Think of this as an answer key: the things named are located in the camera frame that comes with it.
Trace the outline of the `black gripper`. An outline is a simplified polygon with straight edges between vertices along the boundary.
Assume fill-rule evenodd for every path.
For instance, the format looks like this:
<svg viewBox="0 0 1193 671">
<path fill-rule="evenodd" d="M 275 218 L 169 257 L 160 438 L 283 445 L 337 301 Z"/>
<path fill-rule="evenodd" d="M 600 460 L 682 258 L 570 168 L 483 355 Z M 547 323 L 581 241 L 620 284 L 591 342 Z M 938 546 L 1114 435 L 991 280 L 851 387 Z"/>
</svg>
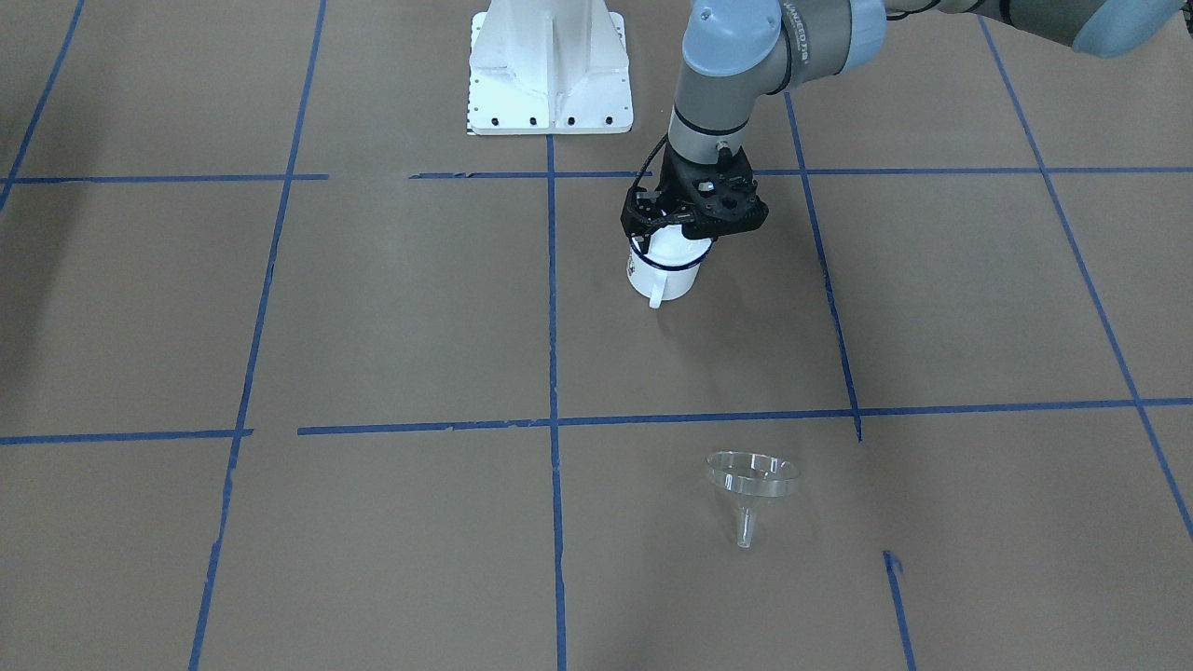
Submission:
<svg viewBox="0 0 1193 671">
<path fill-rule="evenodd" d="M 676 149 L 665 149 L 657 190 L 675 202 L 749 202 L 754 199 L 754 171 L 744 149 L 725 149 L 712 164 L 698 164 Z M 632 234 L 638 256 L 651 250 L 653 233 L 655 228 L 642 228 Z"/>
</svg>

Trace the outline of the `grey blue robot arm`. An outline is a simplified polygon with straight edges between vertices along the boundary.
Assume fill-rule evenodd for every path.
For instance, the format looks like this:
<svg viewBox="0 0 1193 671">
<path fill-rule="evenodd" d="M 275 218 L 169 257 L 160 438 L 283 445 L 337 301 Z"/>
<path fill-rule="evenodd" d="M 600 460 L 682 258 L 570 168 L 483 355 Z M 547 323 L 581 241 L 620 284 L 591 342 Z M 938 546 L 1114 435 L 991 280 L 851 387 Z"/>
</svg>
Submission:
<svg viewBox="0 0 1193 671">
<path fill-rule="evenodd" d="M 636 253 L 665 233 L 690 241 L 754 232 L 768 217 L 743 136 L 762 96 L 869 63 L 888 26 L 977 14 L 1074 53 L 1115 57 L 1174 17 L 1176 1 L 694 1 L 656 187 L 633 183 L 622 227 Z"/>
</svg>

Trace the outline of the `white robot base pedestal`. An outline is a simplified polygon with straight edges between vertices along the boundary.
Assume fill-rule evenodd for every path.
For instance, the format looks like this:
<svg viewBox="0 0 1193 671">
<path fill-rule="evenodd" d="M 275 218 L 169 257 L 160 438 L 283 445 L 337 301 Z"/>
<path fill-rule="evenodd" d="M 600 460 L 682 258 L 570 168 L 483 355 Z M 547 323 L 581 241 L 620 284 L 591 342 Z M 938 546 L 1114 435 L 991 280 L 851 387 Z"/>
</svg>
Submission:
<svg viewBox="0 0 1193 671">
<path fill-rule="evenodd" d="M 633 127 L 625 21 L 605 1 L 492 1 L 470 24 L 466 131 Z"/>
</svg>

